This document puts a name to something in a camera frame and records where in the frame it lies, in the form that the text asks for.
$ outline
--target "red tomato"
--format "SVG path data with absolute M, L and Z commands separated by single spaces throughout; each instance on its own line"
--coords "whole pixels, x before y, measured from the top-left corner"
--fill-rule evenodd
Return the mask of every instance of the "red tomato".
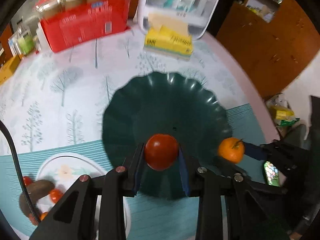
M 30 177 L 28 177 L 28 176 L 23 176 L 23 182 L 24 182 L 24 185 L 28 186 L 28 185 L 30 185 L 33 181 L 30 179 Z
M 31 213 L 29 214 L 29 220 L 31 221 L 31 223 L 32 223 L 34 226 L 37 226 L 37 225 L 38 225 L 36 219 L 33 217 L 33 215 L 32 215 Z
M 63 193 L 57 188 L 51 190 L 49 194 L 53 203 L 57 203 L 59 199 L 63 196 Z
M 179 145 L 176 139 L 168 134 L 155 134 L 144 148 L 147 164 L 156 171 L 169 168 L 177 159 Z
M 42 221 L 42 220 L 44 220 L 44 218 L 45 218 L 45 216 L 48 214 L 48 212 L 46 211 L 46 212 L 43 212 L 42 214 L 41 214 L 41 216 L 40 216 L 40 220 Z

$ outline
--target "red container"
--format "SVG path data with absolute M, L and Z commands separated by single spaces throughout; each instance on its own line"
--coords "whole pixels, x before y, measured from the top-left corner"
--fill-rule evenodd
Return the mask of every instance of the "red container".
M 40 0 L 38 6 L 50 0 Z M 100 0 L 62 11 L 40 23 L 53 52 L 127 29 L 130 0 Z

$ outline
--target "yellow box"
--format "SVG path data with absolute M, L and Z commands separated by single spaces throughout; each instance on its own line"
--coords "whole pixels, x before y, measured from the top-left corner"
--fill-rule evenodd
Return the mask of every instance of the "yellow box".
M 294 112 L 284 106 L 271 106 L 269 111 L 273 119 L 288 121 L 295 119 Z
M 10 78 L 13 73 L 16 71 L 20 59 L 18 56 L 14 56 L 9 59 L 4 65 L 0 68 L 0 85 L 4 83 L 8 78 Z
M 149 29 L 144 40 L 144 48 L 185 59 L 189 59 L 193 51 L 191 36 L 182 36 L 163 25 L 160 31 Z

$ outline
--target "black cable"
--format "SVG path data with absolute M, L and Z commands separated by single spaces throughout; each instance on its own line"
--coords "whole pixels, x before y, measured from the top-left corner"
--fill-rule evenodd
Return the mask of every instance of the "black cable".
M 12 137 L 11 137 L 8 129 L 6 128 L 6 126 L 3 124 L 3 122 L 1 120 L 0 120 L 0 131 L 3 133 L 4 137 L 6 138 L 8 144 L 9 144 L 9 147 L 10 147 L 10 150 L 11 150 L 11 154 L 12 154 L 12 158 L 13 158 L 14 167 L 16 169 L 18 180 L 20 182 L 20 186 L 21 186 L 22 192 L 24 194 L 24 197 L 25 197 L 25 199 L 27 201 L 27 204 L 28 204 L 28 206 L 30 208 L 30 211 L 31 211 L 33 217 L 36 219 L 37 223 L 39 224 L 40 223 L 40 218 L 39 218 L 39 216 L 38 216 L 38 214 L 36 212 L 36 209 L 35 209 L 33 203 L 31 202 L 31 199 L 29 197 L 29 193 L 27 191 L 26 185 L 23 182 L 23 176 L 22 176 L 22 172 L 21 172 L 21 168 L 20 168 L 20 164 L 19 164 L 19 159 L 18 159 L 16 147 L 14 146 Z

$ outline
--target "plastic storage box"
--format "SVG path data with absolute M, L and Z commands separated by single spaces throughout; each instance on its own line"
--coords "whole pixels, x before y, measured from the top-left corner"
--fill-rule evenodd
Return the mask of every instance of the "plastic storage box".
M 188 24 L 194 40 L 205 32 L 219 0 L 139 0 L 137 18 L 143 32 L 149 29 L 148 15 L 156 13 Z

